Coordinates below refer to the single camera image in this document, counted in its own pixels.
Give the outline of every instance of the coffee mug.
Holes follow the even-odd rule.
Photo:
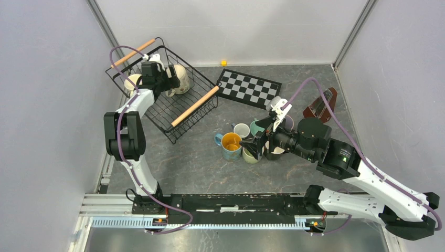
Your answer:
[[[247,124],[244,123],[239,123],[239,124],[234,124],[232,123],[232,130],[234,131],[234,133],[238,134],[241,139],[246,139],[248,138],[248,136],[250,135],[250,128],[249,126],[247,126]]]
[[[190,88],[194,86],[194,83],[190,83],[190,80],[187,75],[187,70],[182,65],[175,65],[175,72],[176,76],[179,79],[179,87],[174,88],[170,91],[170,94],[168,91],[165,91],[165,95],[168,97],[172,97],[174,95],[182,95],[183,93],[187,92]],[[172,74],[170,73],[170,69],[167,68],[167,75],[169,78],[172,77]]]
[[[137,80],[139,80],[139,78],[140,78],[141,76],[142,76],[141,74],[139,74],[139,73],[135,73],[135,74],[133,74],[133,75],[128,76],[128,78],[129,78],[135,85],[137,85],[137,84],[138,84],[138,83],[137,83]],[[124,81],[124,87],[125,87],[126,89],[130,90],[130,96],[133,96],[134,86],[133,86],[133,84],[132,84],[131,82],[129,82],[127,79],[125,79],[125,81]]]
[[[227,133],[225,135],[216,134],[215,143],[218,146],[222,146],[223,158],[227,161],[235,161],[241,156],[242,147],[239,144],[241,137],[233,132]]]
[[[275,147],[275,150],[273,152],[269,151],[269,141],[265,144],[266,151],[264,152],[264,155],[266,156],[267,160],[277,160],[281,157],[281,154],[283,154],[284,150],[280,147]]]
[[[287,129],[287,130],[292,130],[293,129],[293,127],[294,127],[294,122],[293,122],[293,119],[292,119],[292,117],[290,116],[290,115],[286,115],[286,123],[285,123],[285,128]]]
[[[259,160],[256,160],[255,157],[253,157],[253,155],[250,154],[250,152],[249,152],[248,150],[246,150],[246,148],[242,148],[242,158],[244,159],[244,161],[245,161],[246,163],[249,163],[249,164],[256,164],[256,163],[260,162],[261,157],[262,157],[262,156],[260,156],[260,159],[259,159]]]
[[[265,128],[262,128],[262,127],[256,125],[255,124],[256,121],[258,121],[258,120],[255,118],[254,121],[250,123],[250,133],[253,136],[255,136],[258,131],[264,131],[265,130]]]

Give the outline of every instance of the wire basket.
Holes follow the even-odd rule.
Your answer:
[[[144,113],[145,116],[153,122],[156,127],[158,127],[162,133],[175,144],[176,141],[187,132],[192,126],[199,122],[206,114],[208,114],[212,109],[218,106],[218,97],[216,93],[211,95],[207,100],[204,101],[199,107],[197,107],[192,113],[185,117],[179,124],[173,126],[174,122],[179,116],[181,116],[187,109],[192,107],[198,100],[202,101],[204,96],[208,96],[208,93],[216,86],[208,78],[206,78],[202,73],[192,67],[184,59],[178,56],[176,53],[172,52],[170,49],[165,47],[164,41],[161,38],[152,39],[145,45],[138,48],[142,53],[143,49],[155,40],[160,41],[161,45],[157,46],[155,49],[148,52],[148,55],[160,54],[161,61],[165,66],[168,65],[182,65],[187,72],[191,88],[184,94],[175,94],[172,97],[168,97],[164,92],[158,97],[156,102],[147,109]],[[142,57],[129,63],[126,60],[127,66],[122,69],[122,72],[126,75],[141,74],[141,61]],[[129,98],[129,92],[124,88],[125,78],[120,76],[119,73],[110,75],[116,72],[113,68],[109,68],[105,71],[107,75],[111,78],[114,84],[121,90],[124,95]]]

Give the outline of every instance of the table surface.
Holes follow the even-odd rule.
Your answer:
[[[289,99],[303,80],[315,77],[323,89],[334,87],[338,92],[335,115],[348,132],[355,137],[345,101],[329,65],[240,66],[229,69],[281,82],[280,96]],[[202,67],[198,70],[216,82],[222,67]],[[303,110],[320,94],[314,83],[309,83],[292,102],[288,113],[297,124],[303,119]],[[248,164],[242,158],[227,162],[221,156],[221,147],[214,143],[217,133],[231,132],[231,123],[250,124],[255,118],[267,116],[265,110],[239,102],[218,98],[218,107],[201,119],[176,144],[171,144],[162,132],[143,117],[146,136],[145,157],[153,176],[164,193],[296,193],[305,192],[311,184],[332,190],[346,188],[359,191],[343,181],[334,180],[315,170],[316,164],[287,153],[277,161],[263,158],[257,164]],[[349,142],[333,120],[332,138]],[[115,162],[108,193],[124,193],[134,185],[124,167]]]

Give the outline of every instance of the black and white checkerboard mat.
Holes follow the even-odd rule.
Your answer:
[[[224,69],[218,96],[265,109],[279,94],[281,83]]]

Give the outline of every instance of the wooden handle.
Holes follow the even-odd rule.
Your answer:
[[[216,91],[219,90],[219,86],[212,88],[207,94],[205,94],[201,99],[199,99],[195,104],[188,108],[184,113],[182,113],[176,120],[172,122],[172,126],[176,127],[180,122],[182,122],[187,116],[189,116],[193,111],[195,111],[199,106],[201,106],[205,101],[212,97]]]
[[[145,49],[147,46],[149,46],[149,45],[151,45],[152,43],[154,43],[155,40],[156,40],[155,38],[150,39],[147,43],[145,43],[145,44],[143,44],[142,46],[140,46],[137,50],[138,50],[138,51],[142,51],[142,50]],[[125,55],[122,59],[116,61],[114,64],[115,64],[116,66],[118,66],[118,65],[124,63],[124,62],[125,62],[126,60],[128,60],[129,58],[133,57],[135,54],[136,54],[136,52],[135,52],[135,51],[132,51],[131,53]]]

